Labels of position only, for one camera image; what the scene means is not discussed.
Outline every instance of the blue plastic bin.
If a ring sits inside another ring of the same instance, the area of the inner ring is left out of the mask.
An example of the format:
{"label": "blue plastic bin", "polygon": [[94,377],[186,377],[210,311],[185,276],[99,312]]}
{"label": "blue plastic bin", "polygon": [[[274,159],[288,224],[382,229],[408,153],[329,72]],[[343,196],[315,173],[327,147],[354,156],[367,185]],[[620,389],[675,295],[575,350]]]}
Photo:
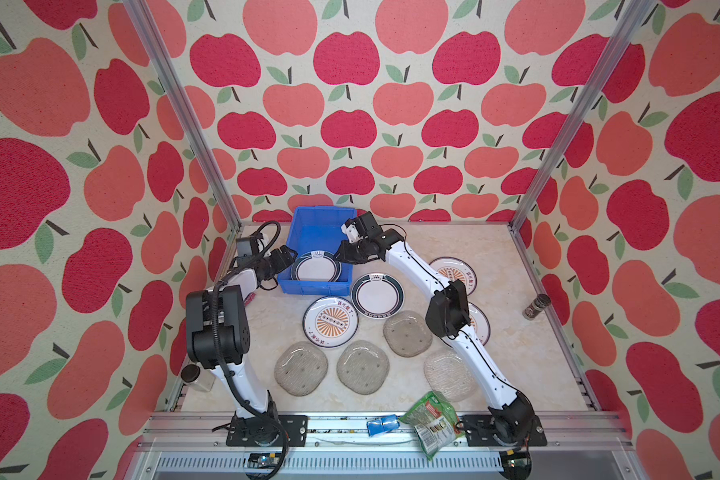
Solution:
{"label": "blue plastic bin", "polygon": [[[293,215],[286,245],[299,255],[313,250],[335,254],[347,236],[342,225],[358,216],[354,208],[341,206],[299,206]],[[291,267],[277,276],[280,288],[291,295],[349,296],[352,286],[352,265],[342,264],[342,274],[336,282],[307,282],[291,280]]]}

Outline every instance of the green snack bag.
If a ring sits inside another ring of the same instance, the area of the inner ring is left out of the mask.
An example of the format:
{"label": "green snack bag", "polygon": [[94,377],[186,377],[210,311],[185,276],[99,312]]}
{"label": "green snack bag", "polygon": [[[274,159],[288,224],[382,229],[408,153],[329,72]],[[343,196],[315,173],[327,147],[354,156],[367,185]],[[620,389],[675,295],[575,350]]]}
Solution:
{"label": "green snack bag", "polygon": [[428,460],[432,460],[440,448],[464,436],[456,428],[459,423],[456,410],[435,392],[429,392],[420,398],[400,417],[400,421],[416,429],[418,442]]}

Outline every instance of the wall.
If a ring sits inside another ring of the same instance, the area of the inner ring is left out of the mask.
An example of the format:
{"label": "wall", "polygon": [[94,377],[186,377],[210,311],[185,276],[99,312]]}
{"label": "wall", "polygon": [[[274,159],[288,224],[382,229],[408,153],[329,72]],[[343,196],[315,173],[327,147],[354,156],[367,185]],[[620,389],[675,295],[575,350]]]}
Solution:
{"label": "wall", "polygon": [[719,9],[658,5],[637,90],[590,112],[592,155],[555,169],[521,231],[654,479],[720,479]]}
{"label": "wall", "polygon": [[[170,1],[189,20],[176,70],[222,169],[237,162],[225,177],[248,221],[314,204],[508,220],[621,10],[606,14],[600,0]],[[624,68],[642,69],[642,58]],[[573,156],[592,142],[582,131]]]}
{"label": "wall", "polygon": [[121,478],[226,226],[121,3],[0,2],[0,27],[0,480]]}

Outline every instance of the white plate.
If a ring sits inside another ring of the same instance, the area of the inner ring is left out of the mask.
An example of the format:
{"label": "white plate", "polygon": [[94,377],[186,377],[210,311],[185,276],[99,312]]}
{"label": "white plate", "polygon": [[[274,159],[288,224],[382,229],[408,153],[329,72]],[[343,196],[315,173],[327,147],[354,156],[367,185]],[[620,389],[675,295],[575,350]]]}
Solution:
{"label": "white plate", "polygon": [[358,329],[358,314],[352,302],[340,296],[317,299],[304,312],[304,334],[317,346],[339,346]]}
{"label": "white plate", "polygon": [[429,263],[441,275],[448,277],[450,281],[461,280],[467,287],[467,295],[478,288],[478,276],[466,262],[452,256],[441,256]]}
{"label": "white plate", "polygon": [[488,339],[490,338],[490,324],[488,323],[488,318],[477,305],[473,303],[468,303],[468,305],[469,320],[472,323],[472,327],[474,327],[475,331],[478,333],[478,338],[483,345],[485,345],[488,343]]}
{"label": "white plate", "polygon": [[308,282],[335,282],[342,274],[342,264],[333,254],[323,250],[314,250],[299,255],[291,267],[291,280]]}
{"label": "white plate", "polygon": [[387,274],[363,275],[352,285],[352,302],[371,318],[387,318],[403,306],[403,287]]}

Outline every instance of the white marble surface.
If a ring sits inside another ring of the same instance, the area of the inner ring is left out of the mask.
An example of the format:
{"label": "white marble surface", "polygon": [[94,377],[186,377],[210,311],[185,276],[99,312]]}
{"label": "white marble surface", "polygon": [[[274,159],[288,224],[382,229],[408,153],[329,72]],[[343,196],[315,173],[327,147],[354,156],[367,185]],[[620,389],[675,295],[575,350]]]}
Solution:
{"label": "white marble surface", "polygon": [[[490,340],[486,350],[502,373],[525,392],[540,410],[586,410],[576,381],[544,313],[533,322],[522,316],[522,310],[534,296],[534,288],[506,226],[499,225],[402,225],[408,231],[408,243],[425,260],[455,256],[469,264],[478,276],[478,287],[469,301],[485,312],[490,323]],[[244,228],[250,234],[254,226]],[[279,244],[288,237],[283,227]],[[355,265],[353,277],[383,272],[393,275],[405,292],[404,310],[426,313],[424,295],[407,278],[381,261]],[[294,342],[305,339],[302,316],[317,296],[287,295],[279,288],[272,292],[258,290],[248,305],[252,348],[249,360],[264,386],[272,393],[280,412],[363,412],[405,411],[430,390],[424,378],[424,359],[438,350],[449,350],[440,340],[421,355],[403,358],[396,355],[384,340],[384,320],[360,315],[354,340],[367,340],[384,350],[389,357],[389,376],[381,389],[371,395],[359,395],[346,388],[336,375],[336,362],[346,348],[323,349],[328,358],[328,374],[318,388],[307,396],[289,395],[275,382],[275,360]],[[459,411],[485,410],[486,401],[477,390],[465,400],[456,402]],[[183,411],[213,412],[234,409],[234,401],[225,386],[216,381],[211,392],[189,390]]]}

